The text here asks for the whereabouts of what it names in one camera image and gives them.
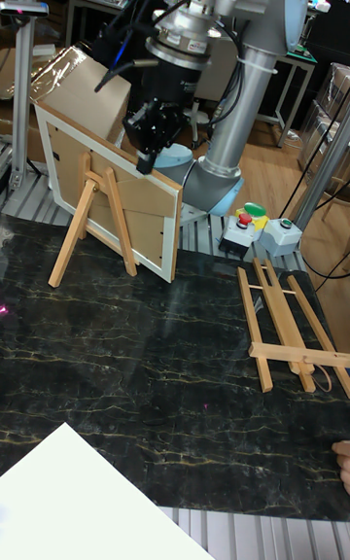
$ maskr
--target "black marble surface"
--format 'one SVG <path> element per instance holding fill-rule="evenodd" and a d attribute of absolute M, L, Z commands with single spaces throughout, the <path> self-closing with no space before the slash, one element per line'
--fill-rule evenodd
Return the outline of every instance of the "black marble surface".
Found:
<path fill-rule="evenodd" d="M 63 234 L 0 217 L 0 473 L 67 422 L 161 506 L 350 518 L 331 453 L 350 403 L 334 375 L 308 395 L 283 363 L 261 392 L 236 262 L 179 252 L 169 285 L 142 266 L 129 277 L 89 236 L 53 290 Z"/>

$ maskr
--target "red button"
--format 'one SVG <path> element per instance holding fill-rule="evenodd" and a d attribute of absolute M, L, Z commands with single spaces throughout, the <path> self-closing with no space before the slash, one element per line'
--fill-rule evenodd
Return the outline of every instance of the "red button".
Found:
<path fill-rule="evenodd" d="M 249 223 L 252 223 L 253 219 L 250 216 L 250 214 L 245 214 L 244 212 L 242 212 L 242 214 L 239 215 L 239 223 L 241 223 L 243 226 L 247 226 Z"/>

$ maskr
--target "folded wooden easel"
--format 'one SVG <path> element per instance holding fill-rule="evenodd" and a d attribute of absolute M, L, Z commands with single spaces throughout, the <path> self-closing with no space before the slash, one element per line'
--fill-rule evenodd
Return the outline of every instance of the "folded wooden easel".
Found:
<path fill-rule="evenodd" d="M 78 238 L 81 238 L 81 240 L 86 238 L 88 210 L 98 191 L 102 191 L 108 197 L 118 238 L 121 243 L 120 250 L 116 246 L 113 248 L 115 251 L 122 254 L 126 272 L 131 276 L 135 276 L 137 274 L 136 262 L 131 249 L 130 238 L 118 191 L 118 184 L 113 169 L 110 166 L 106 166 L 101 176 L 93 173 L 93 171 L 91 171 L 91 156 L 88 152 L 85 152 L 79 157 L 78 182 L 80 195 L 79 203 L 53 267 L 49 279 L 50 286 L 53 288 L 59 286 Z"/>
<path fill-rule="evenodd" d="M 316 389 L 315 381 L 312 378 L 315 366 L 331 366 L 346 396 L 350 399 L 350 376 L 346 371 L 346 368 L 350 368 L 350 354 L 337 353 L 334 350 L 329 337 L 296 278 L 290 275 L 287 281 L 291 290 L 282 290 L 269 260 L 265 260 L 264 266 L 262 266 L 258 258 L 254 258 L 253 265 L 260 285 L 253 286 L 248 283 L 247 273 L 244 268 L 238 268 L 238 281 L 252 338 L 249 355 L 257 360 L 262 391 L 269 392 L 273 387 L 267 360 L 277 360 L 289 363 L 291 371 L 298 374 L 305 392 L 314 392 Z M 263 343 L 251 289 L 262 290 L 281 342 L 280 345 Z M 290 306 L 287 303 L 286 295 L 294 295 L 296 297 L 323 350 L 306 348 Z"/>

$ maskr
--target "robotic arm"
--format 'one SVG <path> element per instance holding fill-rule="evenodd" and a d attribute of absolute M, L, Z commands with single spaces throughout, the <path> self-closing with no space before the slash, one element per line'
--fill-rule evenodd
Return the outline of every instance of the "robotic arm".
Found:
<path fill-rule="evenodd" d="M 240 29 L 235 86 L 212 121 L 207 155 L 199 161 L 163 169 L 184 187 L 184 201 L 223 215 L 242 180 L 238 162 L 259 111 L 277 56 L 293 50 L 301 33 L 307 0 L 165 0 L 154 15 L 156 35 L 146 41 L 157 67 L 144 72 L 145 102 L 124 120 L 139 154 L 138 169 L 150 173 L 158 153 L 169 147 L 185 124 L 197 82 L 210 60 L 210 29 L 219 18 L 233 18 Z"/>

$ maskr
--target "hand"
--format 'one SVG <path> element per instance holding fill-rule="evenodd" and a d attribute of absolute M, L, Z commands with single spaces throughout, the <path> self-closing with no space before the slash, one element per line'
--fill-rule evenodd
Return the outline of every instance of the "hand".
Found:
<path fill-rule="evenodd" d="M 345 491 L 350 495 L 350 441 L 340 441 L 332 445 L 337 454 L 337 463 L 341 467 L 340 478 L 344 482 Z"/>

